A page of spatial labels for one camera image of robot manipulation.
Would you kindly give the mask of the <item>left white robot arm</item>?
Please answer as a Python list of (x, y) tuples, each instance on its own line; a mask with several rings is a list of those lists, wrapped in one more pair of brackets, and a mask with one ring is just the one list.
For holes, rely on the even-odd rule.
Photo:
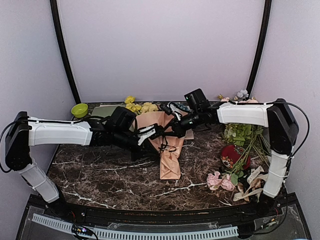
[(8, 126), (5, 164), (51, 204), (51, 210), (58, 217), (67, 218), (71, 213), (70, 206), (62, 200), (58, 187), (31, 157), (30, 148), (38, 145), (116, 146), (130, 151), (133, 160), (158, 156), (159, 152), (151, 140), (161, 136), (163, 128), (155, 123), (131, 131), (131, 124), (137, 122), (134, 116), (126, 116), (120, 121), (111, 116), (101, 120), (47, 120), (29, 117), (27, 112), (21, 111)]

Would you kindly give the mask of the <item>pink wrapping paper stack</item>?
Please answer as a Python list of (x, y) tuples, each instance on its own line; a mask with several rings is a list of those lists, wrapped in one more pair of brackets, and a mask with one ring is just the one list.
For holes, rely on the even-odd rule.
[(194, 139), (194, 131), (192, 129), (189, 129), (185, 133), (185, 140), (193, 140)]

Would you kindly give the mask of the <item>right black frame post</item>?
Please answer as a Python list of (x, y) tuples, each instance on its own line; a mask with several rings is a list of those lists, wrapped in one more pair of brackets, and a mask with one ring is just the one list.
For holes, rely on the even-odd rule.
[(259, 66), (260, 66), (260, 62), (261, 62), (261, 58), (263, 55), (263, 50), (264, 50), (264, 45), (265, 45), (265, 40), (267, 36), (270, 15), (271, 15), (271, 8), (272, 8), (272, 0), (265, 0), (256, 51), (255, 51), (250, 75), (248, 78), (247, 86), (246, 86), (246, 90), (248, 94), (248, 97), (246, 98), (247, 100), (252, 95), (256, 77), (259, 70)]

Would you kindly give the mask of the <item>pale yellow flower stem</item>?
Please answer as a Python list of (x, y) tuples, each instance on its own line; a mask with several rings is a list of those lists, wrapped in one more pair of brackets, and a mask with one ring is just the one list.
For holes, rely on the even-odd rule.
[(151, 102), (145, 102), (142, 105), (140, 112), (142, 114), (144, 114), (144, 113), (156, 112), (158, 110), (159, 109), (158, 109), (158, 106), (156, 104), (151, 103)]

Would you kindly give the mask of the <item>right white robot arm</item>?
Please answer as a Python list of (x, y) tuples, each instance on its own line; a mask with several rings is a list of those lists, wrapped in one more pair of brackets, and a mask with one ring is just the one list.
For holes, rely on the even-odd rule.
[(191, 96), (186, 101), (191, 111), (170, 121), (169, 136), (181, 138), (187, 130), (202, 124), (247, 124), (268, 129), (271, 162), (263, 194), (275, 198), (286, 178), (299, 133), (288, 103), (282, 98), (272, 103), (210, 103), (206, 98), (198, 100)]

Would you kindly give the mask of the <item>black frame post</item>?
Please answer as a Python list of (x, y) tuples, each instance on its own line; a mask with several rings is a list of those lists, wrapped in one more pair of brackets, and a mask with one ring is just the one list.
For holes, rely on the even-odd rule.
[(246, 98), (247, 100), (252, 95), (256, 77), (259, 70), (259, 66), (260, 66), (260, 62), (261, 62), (261, 58), (263, 55), (263, 50), (264, 50), (264, 45), (265, 45), (265, 40), (267, 36), (270, 15), (271, 15), (271, 8), (272, 8), (272, 0), (265, 0), (256, 51), (255, 51), (250, 75), (248, 78), (247, 86), (246, 86), (246, 90), (248, 94), (248, 97)]
[(62, 24), (61, 24), (60, 15), (59, 15), (58, 1), (50, 0), (49, 3), (50, 3), (50, 9), (51, 9), (51, 15), (53, 20), (56, 40), (57, 40), (62, 64), (64, 67), (64, 71), (66, 74), (67, 82), (71, 90), (74, 102), (76, 104), (80, 104), (82, 101), (76, 86), (71, 64), (69, 61), (69, 56), (67, 53), (67, 48), (64, 40), (63, 30), (62, 30)]

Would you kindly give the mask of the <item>beige wrapping paper sheet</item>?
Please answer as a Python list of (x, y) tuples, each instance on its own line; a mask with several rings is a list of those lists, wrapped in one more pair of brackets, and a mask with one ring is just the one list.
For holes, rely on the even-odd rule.
[[(167, 115), (164, 111), (142, 113), (136, 117), (137, 126), (139, 129), (151, 126), (153, 124), (158, 124), (159, 126), (165, 127), (173, 118), (174, 117), (172, 115)], [(178, 158), (182, 151), (184, 137), (178, 138), (174, 136), (166, 136), (166, 139), (168, 144), (175, 146), (177, 150), (175, 152), (169, 152), (165, 150), (159, 154), (159, 178), (161, 180), (179, 180), (181, 177), (181, 169)], [(156, 150), (159, 151), (158, 147), (161, 144), (161, 137), (151, 140), (150, 142), (156, 148)]]

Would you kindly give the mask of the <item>bright yellow flower stem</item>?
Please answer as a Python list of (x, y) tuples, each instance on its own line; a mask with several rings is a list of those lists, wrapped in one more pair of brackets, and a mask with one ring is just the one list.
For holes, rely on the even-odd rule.
[(142, 106), (139, 104), (135, 103), (136, 98), (134, 96), (127, 96), (124, 103), (125, 103), (125, 108), (139, 114), (140, 110), (142, 109)]

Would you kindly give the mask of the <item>left black frame post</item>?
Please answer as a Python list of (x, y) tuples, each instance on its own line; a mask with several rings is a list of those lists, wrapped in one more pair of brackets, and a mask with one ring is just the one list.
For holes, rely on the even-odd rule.
[(67, 82), (71, 90), (74, 102), (76, 104), (80, 104), (82, 101), (76, 86), (71, 64), (69, 61), (69, 56), (67, 53), (67, 48), (64, 40), (63, 30), (62, 30), (62, 24), (61, 24), (60, 15), (59, 15), (58, 1), (50, 0), (49, 3), (50, 3), (50, 9), (51, 9), (51, 15), (53, 20), (56, 40), (57, 40), (62, 64), (64, 67), (64, 71), (66, 74)]

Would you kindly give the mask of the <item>dark brown ribbon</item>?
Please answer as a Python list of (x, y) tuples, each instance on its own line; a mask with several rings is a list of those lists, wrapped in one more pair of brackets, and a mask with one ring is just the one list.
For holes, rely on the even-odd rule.
[(175, 152), (177, 148), (175, 146), (169, 145), (169, 142), (166, 136), (161, 137), (160, 146), (158, 147), (158, 153), (161, 154), (164, 151), (168, 151), (170, 153)]

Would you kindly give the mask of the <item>blue fake flower stem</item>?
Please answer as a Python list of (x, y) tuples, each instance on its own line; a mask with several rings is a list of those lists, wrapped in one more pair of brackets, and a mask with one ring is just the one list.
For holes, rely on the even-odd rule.
[(181, 102), (176, 102), (175, 104), (176, 104), (176, 107), (178, 109), (180, 109), (181, 111), (183, 111), (183, 112), (189, 112), (190, 111), (190, 108), (187, 105), (184, 105)]

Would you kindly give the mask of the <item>pink fake flower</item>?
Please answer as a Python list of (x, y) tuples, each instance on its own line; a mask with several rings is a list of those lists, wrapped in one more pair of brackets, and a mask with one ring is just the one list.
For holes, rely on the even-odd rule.
[(235, 164), (232, 169), (215, 171), (214, 173), (209, 173), (207, 175), (207, 186), (211, 191), (216, 191), (219, 188), (222, 188), (226, 191), (233, 191), (239, 183), (239, 180), (247, 174), (247, 170), (250, 167), (251, 157), (250, 151), (253, 144), (249, 143), (247, 146), (243, 147), (245, 149), (244, 155), (242, 155), (239, 161)]

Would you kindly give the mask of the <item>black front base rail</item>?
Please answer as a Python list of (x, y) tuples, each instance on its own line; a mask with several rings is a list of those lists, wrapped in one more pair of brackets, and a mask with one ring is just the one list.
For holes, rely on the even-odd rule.
[[(296, 220), (302, 223), (304, 220), (301, 206), (295, 193), (290, 193), (288, 199), (288, 213), (286, 221)], [(251, 224), (254, 220), (276, 216), (281, 217), (285, 213), (286, 199), (279, 199), (280, 207), (270, 210), (264, 217), (255, 213), (256, 205), (247, 203), (236, 206), (226, 206), (219, 208), (208, 208), (198, 210), (181, 211), (138, 211), (120, 210), (101, 207), (84, 206), (68, 203), (68, 207), (75, 213), (75, 220), (79, 224), (89, 226), (107, 226), (111, 223), (120, 224), (151, 224), (151, 225), (173, 225), (173, 224), (196, 224), (207, 222), (218, 222), (219, 224)], [(23, 212), (26, 218), (31, 210), (39, 210), (40, 214), (55, 216), (45, 207), (45, 202), (38, 195), (30, 194)]]

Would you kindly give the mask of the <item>red floral tin lid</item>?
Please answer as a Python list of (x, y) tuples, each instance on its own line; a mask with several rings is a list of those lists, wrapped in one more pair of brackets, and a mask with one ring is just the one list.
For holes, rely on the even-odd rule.
[(226, 145), (220, 152), (220, 160), (228, 170), (231, 170), (244, 153), (245, 149), (241, 146), (233, 144)]

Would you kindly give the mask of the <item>green wrapping paper sheet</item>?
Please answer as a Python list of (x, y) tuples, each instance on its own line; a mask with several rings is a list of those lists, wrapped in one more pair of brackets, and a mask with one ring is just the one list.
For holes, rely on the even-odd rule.
[(105, 117), (111, 116), (114, 110), (120, 106), (121, 105), (119, 104), (105, 104), (105, 105), (101, 104), (100, 106), (97, 106), (93, 109), (91, 115), (105, 118)]

